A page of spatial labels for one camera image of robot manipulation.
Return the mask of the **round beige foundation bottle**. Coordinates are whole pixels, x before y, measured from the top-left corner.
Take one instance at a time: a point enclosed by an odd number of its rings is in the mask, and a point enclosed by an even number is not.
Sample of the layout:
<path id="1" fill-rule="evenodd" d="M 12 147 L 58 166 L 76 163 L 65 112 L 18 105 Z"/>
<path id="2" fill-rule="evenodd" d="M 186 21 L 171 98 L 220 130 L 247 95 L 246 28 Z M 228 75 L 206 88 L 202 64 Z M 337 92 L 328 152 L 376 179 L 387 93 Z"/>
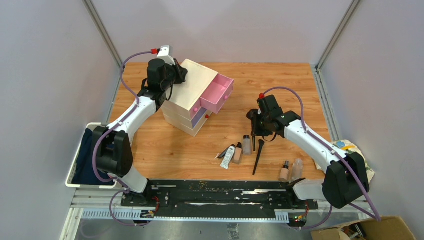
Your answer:
<path id="1" fill-rule="evenodd" d="M 289 166 L 290 166 L 290 162 L 286 160 L 280 170 L 278 179 L 282 183 L 287 183 L 289 181 L 289 173 L 290 173 Z"/>

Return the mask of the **white mini drawer cabinet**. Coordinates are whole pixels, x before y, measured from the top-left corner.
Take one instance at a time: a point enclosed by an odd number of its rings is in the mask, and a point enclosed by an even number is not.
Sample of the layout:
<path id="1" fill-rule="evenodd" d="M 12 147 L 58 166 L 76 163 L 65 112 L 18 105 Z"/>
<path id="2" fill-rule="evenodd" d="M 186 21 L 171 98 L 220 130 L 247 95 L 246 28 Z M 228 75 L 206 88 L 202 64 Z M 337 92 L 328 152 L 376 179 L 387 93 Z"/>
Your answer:
<path id="1" fill-rule="evenodd" d="M 185 82 L 173 86 L 171 99 L 160 109 L 168 124 L 195 137 L 207 121 L 205 115 L 212 113 L 201 106 L 201 96 L 218 72 L 190 59 L 180 65 L 188 70 Z"/>

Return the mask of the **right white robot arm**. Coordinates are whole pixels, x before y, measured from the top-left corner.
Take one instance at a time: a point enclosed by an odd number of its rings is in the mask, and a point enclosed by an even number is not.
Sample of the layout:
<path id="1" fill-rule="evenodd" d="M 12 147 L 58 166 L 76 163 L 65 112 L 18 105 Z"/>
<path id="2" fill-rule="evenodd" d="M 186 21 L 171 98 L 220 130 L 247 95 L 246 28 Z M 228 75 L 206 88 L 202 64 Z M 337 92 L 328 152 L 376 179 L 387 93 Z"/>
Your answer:
<path id="1" fill-rule="evenodd" d="M 327 201 L 337 209 L 350 205 L 368 195 L 370 185 L 364 158 L 357 152 L 349 153 L 325 140 L 313 131 L 301 116 L 284 112 L 273 95 L 257 99 L 258 108 L 246 117 L 251 120 L 252 135 L 280 136 L 300 147 L 324 172 L 322 180 L 300 178 L 290 183 L 285 195 L 286 204 L 298 209 L 306 200 Z"/>

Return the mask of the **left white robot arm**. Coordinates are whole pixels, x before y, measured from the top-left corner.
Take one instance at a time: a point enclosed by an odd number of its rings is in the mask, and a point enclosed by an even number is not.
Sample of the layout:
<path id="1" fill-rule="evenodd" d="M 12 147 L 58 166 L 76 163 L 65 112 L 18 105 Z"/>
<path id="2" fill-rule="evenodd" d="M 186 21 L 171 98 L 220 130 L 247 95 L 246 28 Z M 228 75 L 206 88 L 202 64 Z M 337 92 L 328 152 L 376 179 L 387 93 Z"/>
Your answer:
<path id="1" fill-rule="evenodd" d="M 97 126 L 93 131 L 92 165 L 96 177 L 103 183 L 116 181 L 134 192 L 140 206 L 149 206 L 153 193 L 147 189 L 149 180 L 134 166 L 132 141 L 142 124 L 170 100 L 175 84 L 186 81 L 187 69 L 171 57 L 150 60 L 147 78 L 142 81 L 133 104 L 108 126 Z"/>

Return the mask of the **pink drawer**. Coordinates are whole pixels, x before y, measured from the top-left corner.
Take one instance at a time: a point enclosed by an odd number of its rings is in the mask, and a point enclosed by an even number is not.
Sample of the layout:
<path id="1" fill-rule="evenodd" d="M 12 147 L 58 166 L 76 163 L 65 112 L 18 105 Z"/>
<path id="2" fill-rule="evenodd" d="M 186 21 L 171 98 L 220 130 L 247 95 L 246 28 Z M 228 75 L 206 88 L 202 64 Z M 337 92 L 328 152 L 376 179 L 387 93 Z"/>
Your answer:
<path id="1" fill-rule="evenodd" d="M 218 114 L 234 90 L 234 80 L 217 74 L 200 97 L 202 108 Z"/>

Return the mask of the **square beige foundation bottle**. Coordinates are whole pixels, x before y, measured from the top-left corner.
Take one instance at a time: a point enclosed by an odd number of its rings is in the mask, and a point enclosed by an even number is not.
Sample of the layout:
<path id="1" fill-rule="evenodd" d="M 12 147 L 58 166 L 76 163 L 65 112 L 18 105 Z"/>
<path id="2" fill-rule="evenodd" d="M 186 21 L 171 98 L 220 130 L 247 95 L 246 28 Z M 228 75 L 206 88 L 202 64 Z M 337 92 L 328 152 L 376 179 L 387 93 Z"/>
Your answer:
<path id="1" fill-rule="evenodd" d="M 232 162 L 236 165 L 239 165 L 241 163 L 242 154 L 243 154 L 243 145 L 241 142 L 238 142 L 235 147 L 235 152 L 232 158 Z"/>

